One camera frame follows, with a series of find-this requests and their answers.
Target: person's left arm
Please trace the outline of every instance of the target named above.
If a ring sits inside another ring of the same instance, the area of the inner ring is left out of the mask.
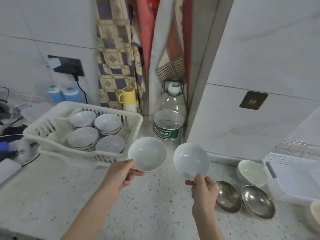
[[[116,162],[110,166],[100,187],[79,212],[61,240],[97,239],[106,215],[118,199],[121,189],[130,184],[134,175],[144,175],[143,172],[132,169],[133,167],[135,162],[132,159]]]

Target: person's right arm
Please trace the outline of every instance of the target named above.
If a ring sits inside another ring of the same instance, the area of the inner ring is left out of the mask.
[[[194,204],[192,215],[198,229],[200,240],[224,240],[222,231],[214,215],[214,206],[218,196],[218,188],[210,177],[198,173],[194,181],[186,181],[192,185]]]

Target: metal bowl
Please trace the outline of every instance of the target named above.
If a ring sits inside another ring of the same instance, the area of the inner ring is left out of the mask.
[[[226,181],[216,181],[218,186],[218,197],[216,205],[228,213],[236,213],[241,209],[241,196],[234,186]]]
[[[241,198],[244,205],[256,216],[271,219],[274,217],[276,208],[270,197],[260,188],[246,185],[241,190]]]

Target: person's left hand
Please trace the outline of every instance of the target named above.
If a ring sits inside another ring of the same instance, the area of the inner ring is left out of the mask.
[[[136,163],[133,159],[113,163],[98,190],[105,191],[108,197],[112,197],[112,200],[115,201],[118,199],[121,189],[129,185],[134,176],[144,176],[143,172],[132,169],[135,166]]]

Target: white plug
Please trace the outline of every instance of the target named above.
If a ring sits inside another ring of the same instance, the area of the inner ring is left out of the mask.
[[[47,68],[54,69],[61,66],[60,60],[58,58],[49,58],[46,60]]]

